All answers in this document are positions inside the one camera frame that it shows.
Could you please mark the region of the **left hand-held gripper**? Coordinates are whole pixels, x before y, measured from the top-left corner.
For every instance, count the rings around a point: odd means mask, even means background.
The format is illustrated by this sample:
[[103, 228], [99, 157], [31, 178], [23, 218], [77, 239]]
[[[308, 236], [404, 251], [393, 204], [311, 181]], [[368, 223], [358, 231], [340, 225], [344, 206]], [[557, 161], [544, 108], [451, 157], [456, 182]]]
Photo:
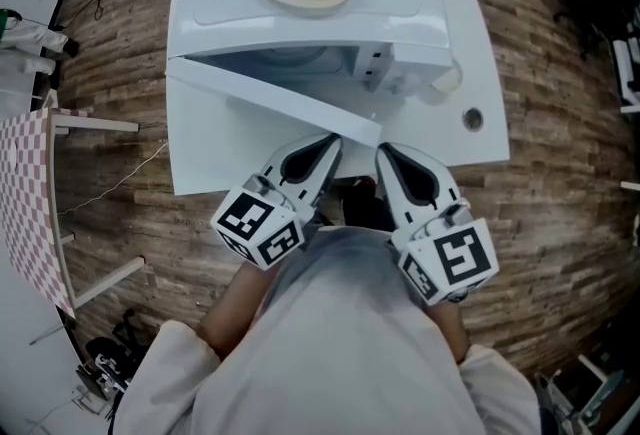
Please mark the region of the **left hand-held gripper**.
[[229, 250], [259, 269], [272, 268], [306, 244], [342, 154], [336, 133], [280, 147], [259, 172], [229, 190], [210, 225]]

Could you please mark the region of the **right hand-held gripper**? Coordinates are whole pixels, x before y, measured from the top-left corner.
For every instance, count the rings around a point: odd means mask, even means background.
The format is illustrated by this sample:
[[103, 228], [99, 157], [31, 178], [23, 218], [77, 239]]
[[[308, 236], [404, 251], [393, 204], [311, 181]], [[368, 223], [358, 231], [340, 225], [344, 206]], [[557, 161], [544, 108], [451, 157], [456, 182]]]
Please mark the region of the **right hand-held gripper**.
[[385, 142], [375, 164], [395, 224], [397, 266], [425, 304], [460, 302], [498, 273], [487, 221], [473, 216], [443, 163]]

